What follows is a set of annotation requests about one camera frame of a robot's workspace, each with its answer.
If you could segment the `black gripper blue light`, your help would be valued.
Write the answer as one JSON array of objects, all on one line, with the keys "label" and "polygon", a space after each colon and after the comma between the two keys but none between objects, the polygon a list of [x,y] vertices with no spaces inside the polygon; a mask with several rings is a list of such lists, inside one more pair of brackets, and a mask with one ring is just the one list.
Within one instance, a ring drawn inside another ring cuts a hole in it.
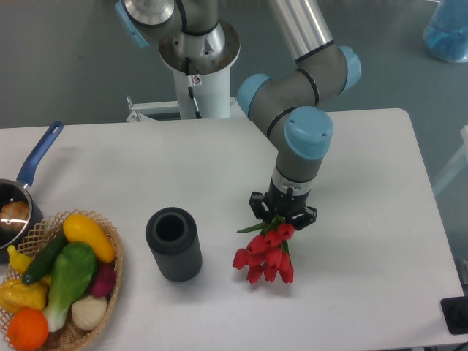
[{"label": "black gripper blue light", "polygon": [[278,215],[288,217],[295,230],[302,230],[317,220],[317,209],[306,205],[309,193],[295,195],[292,188],[283,191],[271,184],[266,193],[252,192],[249,205],[254,216],[265,223]]}]

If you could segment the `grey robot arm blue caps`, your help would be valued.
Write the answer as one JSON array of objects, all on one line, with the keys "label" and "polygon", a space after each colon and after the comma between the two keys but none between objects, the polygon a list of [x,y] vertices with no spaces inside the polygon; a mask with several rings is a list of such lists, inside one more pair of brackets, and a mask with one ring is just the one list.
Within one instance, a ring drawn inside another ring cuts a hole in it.
[{"label": "grey robot arm blue caps", "polygon": [[141,47],[156,44],[172,71],[182,119],[227,118],[236,102],[276,148],[267,192],[249,204],[265,223],[282,217],[296,230],[314,223],[306,204],[330,148],[333,122],[318,106],[354,86],[361,63],[349,47],[337,46],[315,1],[269,4],[295,61],[281,80],[264,74],[247,78],[230,92],[230,68],[238,58],[236,30],[219,17],[216,1],[118,1],[124,28]]}]

